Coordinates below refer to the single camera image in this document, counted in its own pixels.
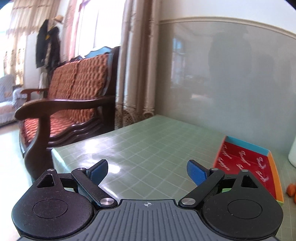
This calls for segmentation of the dark wooden sofa bench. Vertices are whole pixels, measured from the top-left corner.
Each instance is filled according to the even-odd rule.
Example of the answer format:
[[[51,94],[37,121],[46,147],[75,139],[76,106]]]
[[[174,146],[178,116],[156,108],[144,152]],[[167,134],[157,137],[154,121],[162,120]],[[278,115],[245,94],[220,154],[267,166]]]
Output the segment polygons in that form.
[[[107,79],[102,93],[96,99],[31,100],[34,89],[25,89],[26,102],[16,110],[20,122],[20,148],[24,164],[32,180],[37,180],[47,169],[53,168],[52,149],[111,132],[115,128],[115,94],[120,47],[111,49],[107,67]],[[69,127],[65,132],[50,137],[50,116],[61,110],[95,109],[96,114],[89,121]]]

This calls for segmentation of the beige patterned curtain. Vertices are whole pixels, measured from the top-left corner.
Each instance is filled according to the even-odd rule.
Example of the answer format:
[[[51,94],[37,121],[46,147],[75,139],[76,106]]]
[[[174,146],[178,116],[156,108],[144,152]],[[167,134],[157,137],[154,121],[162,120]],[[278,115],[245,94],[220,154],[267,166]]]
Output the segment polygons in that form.
[[[126,1],[119,50],[115,128],[154,116],[160,1]]]

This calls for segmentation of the orange quilted sofa cushion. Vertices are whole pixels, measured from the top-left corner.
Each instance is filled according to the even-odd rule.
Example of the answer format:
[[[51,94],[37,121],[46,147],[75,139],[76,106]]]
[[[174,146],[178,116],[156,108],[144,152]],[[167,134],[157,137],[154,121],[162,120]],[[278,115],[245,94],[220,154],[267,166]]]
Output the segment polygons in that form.
[[[99,97],[107,79],[108,56],[104,53],[58,67],[54,71],[48,97],[43,100],[90,100]],[[95,109],[61,110],[52,114],[50,137],[89,121],[95,114]]]

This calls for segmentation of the small orange fruit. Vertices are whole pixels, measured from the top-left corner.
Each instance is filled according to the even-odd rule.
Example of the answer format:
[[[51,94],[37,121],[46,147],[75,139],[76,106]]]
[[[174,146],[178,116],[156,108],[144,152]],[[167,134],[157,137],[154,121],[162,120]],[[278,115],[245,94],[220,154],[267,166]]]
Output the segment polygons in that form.
[[[291,183],[287,186],[286,193],[289,197],[294,197],[296,193],[296,185]]]

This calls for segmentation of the straw hat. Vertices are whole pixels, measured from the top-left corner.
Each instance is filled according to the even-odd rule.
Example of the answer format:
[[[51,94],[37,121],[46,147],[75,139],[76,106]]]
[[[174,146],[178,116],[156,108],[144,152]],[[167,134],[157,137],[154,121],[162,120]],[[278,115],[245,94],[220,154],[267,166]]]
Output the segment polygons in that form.
[[[63,24],[64,17],[62,15],[56,15],[54,18],[52,18],[52,20],[57,23]]]

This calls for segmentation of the green checked tablecloth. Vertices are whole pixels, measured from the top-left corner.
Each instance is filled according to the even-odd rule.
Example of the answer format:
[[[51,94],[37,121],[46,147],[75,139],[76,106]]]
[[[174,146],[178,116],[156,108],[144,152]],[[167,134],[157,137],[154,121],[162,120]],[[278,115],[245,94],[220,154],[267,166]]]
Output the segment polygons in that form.
[[[195,188],[187,175],[189,160],[213,166],[224,134],[156,115],[71,145],[54,148],[59,173],[108,162],[100,188],[117,200],[179,200]]]

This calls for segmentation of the black jacket on rack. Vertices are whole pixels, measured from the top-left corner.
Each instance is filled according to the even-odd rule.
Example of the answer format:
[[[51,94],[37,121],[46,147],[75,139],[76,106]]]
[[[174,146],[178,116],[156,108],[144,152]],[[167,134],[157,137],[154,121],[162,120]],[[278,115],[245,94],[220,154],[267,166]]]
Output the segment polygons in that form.
[[[48,30],[48,25],[49,19],[44,20],[37,35],[36,68],[52,70],[60,63],[60,31],[58,27]]]

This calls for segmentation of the colourful red-lined cardboard box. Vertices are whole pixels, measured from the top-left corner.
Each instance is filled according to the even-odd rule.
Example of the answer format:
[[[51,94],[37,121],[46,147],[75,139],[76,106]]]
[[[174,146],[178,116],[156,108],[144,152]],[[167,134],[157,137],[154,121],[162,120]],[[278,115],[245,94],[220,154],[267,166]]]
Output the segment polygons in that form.
[[[238,174],[243,169],[250,171],[279,204],[284,204],[280,177],[270,150],[225,136],[213,167],[226,174]]]

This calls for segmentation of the sheer pink window curtain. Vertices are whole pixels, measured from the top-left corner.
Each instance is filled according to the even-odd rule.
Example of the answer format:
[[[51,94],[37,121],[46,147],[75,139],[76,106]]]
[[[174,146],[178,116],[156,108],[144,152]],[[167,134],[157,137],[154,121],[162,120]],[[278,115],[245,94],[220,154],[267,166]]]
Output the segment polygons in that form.
[[[7,36],[13,40],[12,46],[8,47],[9,56],[16,59],[11,52],[17,52],[17,43],[21,37],[26,38],[29,34],[38,32],[44,20],[59,15],[62,1],[13,1],[11,17],[6,21],[9,24]],[[75,56],[76,35],[78,23],[82,16],[82,10],[89,1],[69,1],[66,14],[62,20],[61,59],[70,60]]]

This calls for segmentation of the cream thermos jug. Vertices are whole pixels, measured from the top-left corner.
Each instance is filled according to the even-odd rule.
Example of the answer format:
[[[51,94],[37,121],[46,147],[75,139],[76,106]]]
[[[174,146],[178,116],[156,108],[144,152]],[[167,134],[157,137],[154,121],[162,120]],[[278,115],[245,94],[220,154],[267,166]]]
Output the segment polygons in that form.
[[[296,167],[296,137],[288,154],[288,160],[294,167]]]

